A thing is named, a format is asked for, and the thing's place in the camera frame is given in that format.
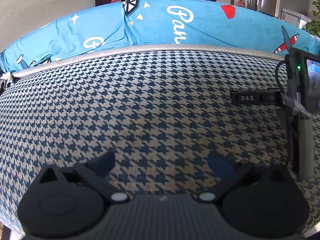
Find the green potted plant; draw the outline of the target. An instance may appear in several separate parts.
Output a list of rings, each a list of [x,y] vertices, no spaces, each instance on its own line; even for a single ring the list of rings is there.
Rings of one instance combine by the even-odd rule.
[[[320,0],[313,1],[312,5],[316,7],[316,9],[312,11],[314,19],[306,24],[305,29],[310,34],[320,37]]]

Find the white chest freezer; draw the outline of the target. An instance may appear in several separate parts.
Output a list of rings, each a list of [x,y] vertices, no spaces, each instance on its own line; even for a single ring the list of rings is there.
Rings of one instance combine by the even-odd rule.
[[[294,25],[299,29],[304,29],[306,24],[311,22],[311,19],[307,16],[288,9],[282,9],[281,20],[288,24]]]

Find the houndstooth sofa seat cushion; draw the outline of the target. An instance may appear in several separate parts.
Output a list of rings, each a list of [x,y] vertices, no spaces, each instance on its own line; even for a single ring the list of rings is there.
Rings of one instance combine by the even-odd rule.
[[[314,175],[288,161],[279,107],[234,105],[233,90],[276,88],[285,56],[201,46],[101,51],[1,76],[1,228],[20,239],[305,239],[319,223],[319,113]],[[106,181],[130,200],[110,206],[73,237],[26,235],[18,205],[44,165],[72,167],[111,151]],[[255,237],[226,222],[197,194],[220,182],[208,154],[237,163],[281,164],[304,194],[302,233]]]

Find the blue printed sofa back cover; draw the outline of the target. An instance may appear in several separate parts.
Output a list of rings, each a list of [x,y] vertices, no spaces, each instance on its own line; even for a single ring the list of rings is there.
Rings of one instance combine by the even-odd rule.
[[[203,0],[125,0],[59,18],[1,52],[16,72],[96,51],[148,44],[199,44],[284,55],[319,53],[319,40],[294,25],[230,4]]]

